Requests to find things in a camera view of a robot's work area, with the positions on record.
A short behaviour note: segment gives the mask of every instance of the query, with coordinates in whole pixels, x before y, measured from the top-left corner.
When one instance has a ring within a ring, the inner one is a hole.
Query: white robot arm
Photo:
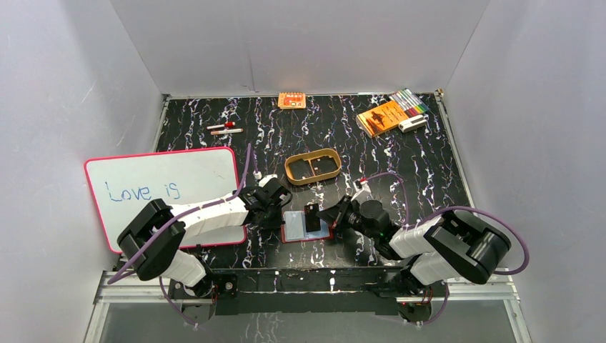
[[[366,200],[365,179],[356,182],[353,197],[345,196],[317,216],[337,229],[351,228],[374,240],[385,258],[409,259],[402,273],[408,292],[452,277],[485,284],[511,248],[505,234],[465,210],[446,211],[414,228],[392,223],[377,200]]]
[[[204,278],[211,270],[195,256],[179,250],[183,238],[195,237],[211,230],[245,224],[279,227],[284,199],[292,196],[275,175],[263,178],[259,186],[243,188],[237,197],[208,202],[167,205],[162,199],[151,200],[119,235],[118,244],[129,259],[156,233],[157,228],[180,217],[162,232],[132,264],[143,281],[158,276],[168,277],[204,294],[212,286]],[[217,203],[204,207],[208,203]]]

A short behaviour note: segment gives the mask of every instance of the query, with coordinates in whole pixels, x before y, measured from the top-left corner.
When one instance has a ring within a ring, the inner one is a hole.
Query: white wall
[[[604,341],[605,19],[600,0],[493,0],[445,91],[476,205],[530,247],[534,342]]]
[[[443,88],[488,0],[111,0],[163,94]]]
[[[108,1],[0,1],[0,341],[81,342],[112,265],[82,165],[149,151],[162,97]]]

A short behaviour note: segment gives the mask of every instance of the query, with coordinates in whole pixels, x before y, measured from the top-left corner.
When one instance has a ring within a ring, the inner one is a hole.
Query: oval wooden tray
[[[301,186],[339,175],[341,159],[333,149],[320,149],[290,156],[284,163],[284,168],[288,181]]]

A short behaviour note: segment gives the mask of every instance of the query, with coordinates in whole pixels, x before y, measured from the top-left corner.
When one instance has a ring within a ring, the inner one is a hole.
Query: white marker
[[[231,130],[221,130],[221,131],[211,131],[210,134],[216,136],[218,134],[238,134],[240,132],[244,132],[243,129],[231,129]]]
[[[225,124],[219,124],[219,125],[213,125],[213,126],[207,126],[207,130],[213,130],[213,129],[223,129],[224,127],[234,127],[236,125],[236,123],[234,123],[233,121],[228,121]]]

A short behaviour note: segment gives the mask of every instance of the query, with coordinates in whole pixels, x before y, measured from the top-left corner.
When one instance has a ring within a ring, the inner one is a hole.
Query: colored marker
[[[404,110],[404,113],[406,113],[408,116],[416,116],[417,114],[412,111],[411,106],[408,104],[408,102],[406,100],[404,100],[404,98],[399,95],[397,92],[393,93],[390,96],[394,101],[396,101],[400,107],[402,107],[402,109]]]
[[[243,129],[231,129],[231,130],[220,130],[220,131],[211,131],[210,134],[216,136],[218,134],[238,134],[243,132]]]
[[[408,99],[408,97],[406,96],[406,94],[402,91],[398,91],[397,92],[398,96],[402,99],[404,99],[404,101],[406,102],[408,108],[410,109],[410,116],[416,116],[419,114],[419,110],[414,107],[414,104],[412,103],[412,101],[410,101],[410,99]]]
[[[419,99],[418,96],[414,95],[410,91],[410,89],[406,88],[404,90],[406,91],[407,94],[412,95],[419,102],[419,105],[421,106],[421,108],[423,108],[425,111],[429,111],[429,107],[426,104],[424,104],[423,101],[421,101],[421,99]]]
[[[422,111],[428,110],[428,109],[426,109],[427,106],[425,104],[423,104],[423,101],[421,101],[421,99],[419,99],[418,96],[416,96],[414,93],[412,93],[410,91],[410,89],[404,89],[404,91],[406,92],[406,94],[408,96],[410,96],[410,98],[413,100],[414,104],[416,106],[418,106]]]
[[[236,125],[236,123],[234,123],[233,121],[228,121],[225,124],[207,126],[207,130],[223,129],[224,127],[234,127],[235,125]]]
[[[413,98],[411,98],[410,96],[408,96],[408,94],[406,94],[404,91],[400,91],[400,94],[408,101],[408,103],[410,104],[410,106],[414,109],[414,115],[415,116],[417,114],[423,113],[423,111],[417,106],[417,104],[416,104],[416,102],[414,101]]]

